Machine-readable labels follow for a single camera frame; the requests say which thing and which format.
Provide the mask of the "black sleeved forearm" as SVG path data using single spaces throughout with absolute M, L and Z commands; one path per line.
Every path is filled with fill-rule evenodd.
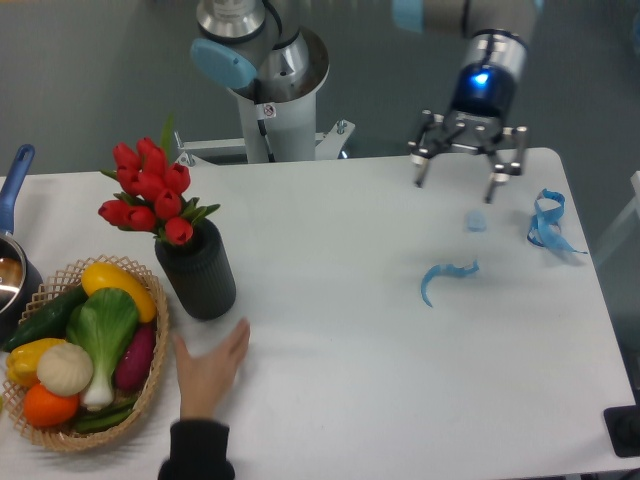
M 227 458 L 230 428 L 215 420 L 179 420 L 170 428 L 170 453 L 158 479 L 236 478 Z

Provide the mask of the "person's hand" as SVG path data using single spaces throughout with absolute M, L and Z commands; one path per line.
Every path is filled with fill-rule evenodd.
M 181 421 L 214 418 L 246 357 L 250 335 L 250 323 L 242 318 L 218 346 L 196 357 L 179 334 L 173 335 Z

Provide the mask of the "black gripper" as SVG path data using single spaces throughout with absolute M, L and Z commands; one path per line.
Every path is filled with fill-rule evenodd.
M 417 167 L 414 184 L 423 187 L 430 162 L 438 155 L 484 155 L 492 166 L 484 202 L 491 204 L 508 175 L 524 170 L 528 129 L 505 124 L 515 91 L 515 79 L 503 68 L 482 63 L 464 67 L 447 112 L 422 111 L 408 141 Z

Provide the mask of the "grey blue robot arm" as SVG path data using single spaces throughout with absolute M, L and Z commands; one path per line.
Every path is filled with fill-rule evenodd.
M 539 1 L 392 3 L 397 26 L 455 32 L 469 42 L 447 111 L 423 111 L 409 141 L 417 184 L 444 153 L 487 157 L 491 188 L 522 173 L 528 130 L 506 119 L 542 8 Z M 316 129 L 316 94 L 329 60 L 322 40 L 301 25 L 297 2 L 202 1 L 196 17 L 191 59 L 236 97 L 249 162 L 345 156 L 350 122 L 323 134 Z

